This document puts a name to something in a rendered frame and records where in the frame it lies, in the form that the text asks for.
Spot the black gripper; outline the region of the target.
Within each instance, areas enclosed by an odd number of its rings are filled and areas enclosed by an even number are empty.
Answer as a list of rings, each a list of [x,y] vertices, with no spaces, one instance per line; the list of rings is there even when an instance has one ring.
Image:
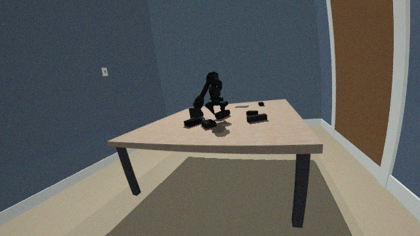
[[[210,100],[212,102],[206,103],[205,104],[205,107],[207,109],[209,109],[211,111],[211,113],[214,115],[215,112],[214,112],[213,106],[220,106],[220,110],[222,111],[222,114],[224,114],[224,110],[225,110],[225,107],[228,105],[228,102],[227,101],[223,101],[223,102],[220,103],[219,102],[219,97],[218,98],[215,98],[214,96],[210,97]]]

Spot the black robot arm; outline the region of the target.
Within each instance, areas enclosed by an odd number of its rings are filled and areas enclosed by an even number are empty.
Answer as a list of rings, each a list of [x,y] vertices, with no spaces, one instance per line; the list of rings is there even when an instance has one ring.
[[[211,85],[211,86],[210,86]],[[202,89],[202,92],[197,98],[194,100],[193,106],[194,108],[202,108],[204,102],[204,96],[209,89],[210,97],[214,96],[218,98],[221,95],[220,90],[222,90],[222,81],[219,80],[219,74],[215,71],[209,72],[206,77],[206,84]],[[219,97],[219,102],[223,101],[223,97]]]

